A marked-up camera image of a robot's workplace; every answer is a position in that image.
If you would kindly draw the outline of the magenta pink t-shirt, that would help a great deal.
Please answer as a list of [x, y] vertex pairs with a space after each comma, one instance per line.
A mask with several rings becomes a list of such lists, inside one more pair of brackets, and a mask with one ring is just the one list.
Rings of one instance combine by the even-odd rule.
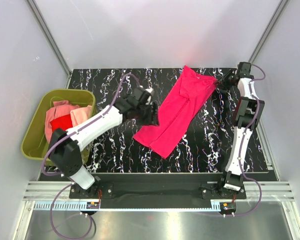
[[216, 78], [201, 75], [185, 66], [158, 109], [159, 126], [143, 126], [133, 139], [167, 158], [216, 89]]

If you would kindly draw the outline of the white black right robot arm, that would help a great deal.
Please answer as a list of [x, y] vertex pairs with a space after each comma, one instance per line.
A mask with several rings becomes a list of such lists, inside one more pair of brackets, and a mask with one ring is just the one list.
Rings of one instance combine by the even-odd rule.
[[221, 198], [231, 198], [243, 190], [245, 179], [244, 163], [250, 138], [257, 128], [265, 106], [255, 90], [255, 82], [262, 78], [255, 78], [251, 74], [254, 65], [250, 62], [240, 62], [237, 69], [225, 80], [219, 81], [221, 87], [236, 86], [240, 98], [234, 111], [234, 137], [229, 160], [217, 183], [216, 193]]

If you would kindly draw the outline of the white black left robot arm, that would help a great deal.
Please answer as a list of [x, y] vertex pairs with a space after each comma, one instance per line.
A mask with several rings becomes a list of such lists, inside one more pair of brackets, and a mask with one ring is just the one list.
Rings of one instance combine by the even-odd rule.
[[82, 151], [105, 132], [122, 123], [135, 120], [140, 126], [158, 126], [158, 104], [152, 88], [135, 88], [127, 96], [115, 96], [111, 104], [85, 122], [62, 130], [57, 128], [45, 155], [63, 174], [80, 187], [87, 198], [98, 193], [97, 179], [84, 167]]

